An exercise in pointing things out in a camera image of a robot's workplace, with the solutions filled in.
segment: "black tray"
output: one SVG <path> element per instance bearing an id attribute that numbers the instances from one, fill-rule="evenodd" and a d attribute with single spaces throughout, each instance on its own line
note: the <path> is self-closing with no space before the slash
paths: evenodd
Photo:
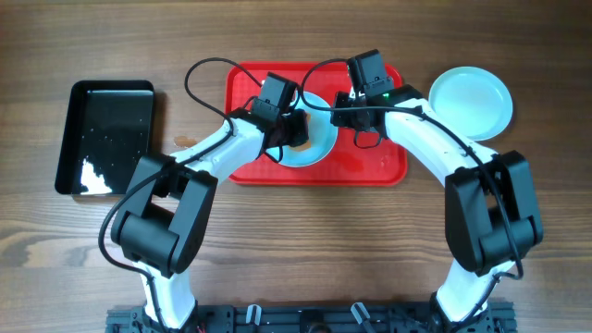
<path id="1" fill-rule="evenodd" d="M 154 87 L 147 80 L 83 80 L 72 87 L 55 176 L 61 194 L 123 194 L 150 151 Z"/>

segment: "black mounting base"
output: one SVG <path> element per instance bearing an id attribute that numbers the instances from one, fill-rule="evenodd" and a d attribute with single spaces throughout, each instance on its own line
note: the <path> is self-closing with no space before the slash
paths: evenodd
<path id="1" fill-rule="evenodd" d="M 391 305 L 366 305 L 376 333 L 429 333 L 428 302 L 403 302 Z M 231 305 L 199 306 L 186 326 L 177 332 L 197 332 L 197 325 L 207 333 L 308 333 L 309 318 L 322 315 L 332 333 L 364 333 L 349 306 L 335 307 L 265 307 L 259 325 L 246 323 L 247 308 Z M 510 302 L 490 302 L 481 320 L 460 329 L 460 333 L 515 333 L 515 313 Z M 158 325 L 138 306 L 129 310 L 107 312 L 105 333 L 155 333 Z"/>

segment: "white plate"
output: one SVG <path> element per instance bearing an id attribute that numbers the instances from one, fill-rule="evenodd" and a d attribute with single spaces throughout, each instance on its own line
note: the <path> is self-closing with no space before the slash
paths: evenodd
<path id="1" fill-rule="evenodd" d="M 512 119 L 512 98 L 495 75 L 481 68 L 453 68 L 434 81 L 429 91 L 434 111 L 475 141 L 502 133 Z"/>
<path id="2" fill-rule="evenodd" d="M 311 92 L 304 92 L 304 95 L 306 96 L 306 102 L 309 104 L 330 107 L 325 100 Z M 298 102 L 296 108 L 302 109 L 311 115 L 308 122 L 308 137 L 311 147 L 297 152 L 289 146 L 284 146 L 284 157 L 279 163 L 285 167 L 308 167 L 325 158 L 333 149 L 337 141 L 338 128 L 331 125 L 331 113 L 328 111 L 312 109 L 306 106 L 302 99 Z M 277 147 L 267 149 L 267 152 L 274 158 L 279 158 L 279 149 Z"/>

